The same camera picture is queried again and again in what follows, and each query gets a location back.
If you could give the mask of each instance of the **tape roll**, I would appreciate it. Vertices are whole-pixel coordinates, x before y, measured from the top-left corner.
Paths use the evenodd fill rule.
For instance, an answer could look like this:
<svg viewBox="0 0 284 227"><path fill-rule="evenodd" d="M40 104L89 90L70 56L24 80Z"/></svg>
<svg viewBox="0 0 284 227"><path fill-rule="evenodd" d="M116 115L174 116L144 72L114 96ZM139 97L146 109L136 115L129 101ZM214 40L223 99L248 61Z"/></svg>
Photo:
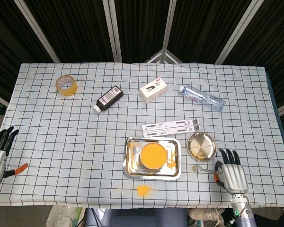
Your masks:
<svg viewBox="0 0 284 227"><path fill-rule="evenodd" d="M70 83L71 86L69 88L62 88L64 84L66 83ZM78 89L78 85L76 83L76 81L74 80L73 77L71 77L70 75L63 75L61 77L59 77L56 81L56 88L58 89L58 91L64 95L64 96L72 96L73 94L76 93L77 89Z"/></svg>

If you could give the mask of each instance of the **water bottle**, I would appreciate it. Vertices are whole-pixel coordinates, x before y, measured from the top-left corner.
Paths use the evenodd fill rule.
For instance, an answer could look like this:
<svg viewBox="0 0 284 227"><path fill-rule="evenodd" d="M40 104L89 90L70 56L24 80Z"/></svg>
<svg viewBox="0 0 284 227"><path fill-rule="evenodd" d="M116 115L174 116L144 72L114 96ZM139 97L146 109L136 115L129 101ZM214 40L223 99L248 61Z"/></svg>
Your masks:
<svg viewBox="0 0 284 227"><path fill-rule="evenodd" d="M212 109L221 111L225 105L225 100L212 96L204 91L191 86L181 86L179 92L182 93L183 97L192 99L198 103L210 105Z"/></svg>

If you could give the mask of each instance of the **dark medicine bottle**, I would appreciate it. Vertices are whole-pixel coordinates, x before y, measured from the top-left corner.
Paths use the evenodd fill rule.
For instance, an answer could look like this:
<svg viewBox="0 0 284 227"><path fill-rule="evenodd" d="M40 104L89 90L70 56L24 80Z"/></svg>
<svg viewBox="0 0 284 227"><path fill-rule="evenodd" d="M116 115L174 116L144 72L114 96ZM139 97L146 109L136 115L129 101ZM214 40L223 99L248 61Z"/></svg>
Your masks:
<svg viewBox="0 0 284 227"><path fill-rule="evenodd" d="M114 104L122 96L123 96L123 91L119 87L113 86L100 99L97 100L97 104L94 106L94 109L98 113L100 113L102 110L107 110L112 104Z"/></svg>

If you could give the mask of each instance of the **sneaker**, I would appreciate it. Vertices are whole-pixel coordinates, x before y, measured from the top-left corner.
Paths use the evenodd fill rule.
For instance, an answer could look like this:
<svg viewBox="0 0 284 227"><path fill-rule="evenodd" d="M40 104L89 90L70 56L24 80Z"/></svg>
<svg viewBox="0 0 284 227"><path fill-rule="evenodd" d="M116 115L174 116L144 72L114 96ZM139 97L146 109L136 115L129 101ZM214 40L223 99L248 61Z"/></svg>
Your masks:
<svg viewBox="0 0 284 227"><path fill-rule="evenodd" d="M224 209L220 208L192 208L189 212L189 216L194 220L203 220L203 221L216 221L216 226L224 226L224 219L222 213Z"/></svg>

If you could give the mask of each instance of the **metal tray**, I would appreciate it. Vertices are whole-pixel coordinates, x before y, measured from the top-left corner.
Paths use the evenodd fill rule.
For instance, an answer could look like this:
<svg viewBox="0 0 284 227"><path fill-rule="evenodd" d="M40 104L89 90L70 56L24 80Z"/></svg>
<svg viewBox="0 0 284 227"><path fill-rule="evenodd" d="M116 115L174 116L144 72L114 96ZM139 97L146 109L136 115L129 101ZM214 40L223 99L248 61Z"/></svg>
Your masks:
<svg viewBox="0 0 284 227"><path fill-rule="evenodd" d="M150 142L161 144L167 151L166 163L156 170L146 168L140 160L142 148ZM174 138L153 137L145 139L129 137L125 143L123 168L129 177L176 180L181 175L181 145Z"/></svg>

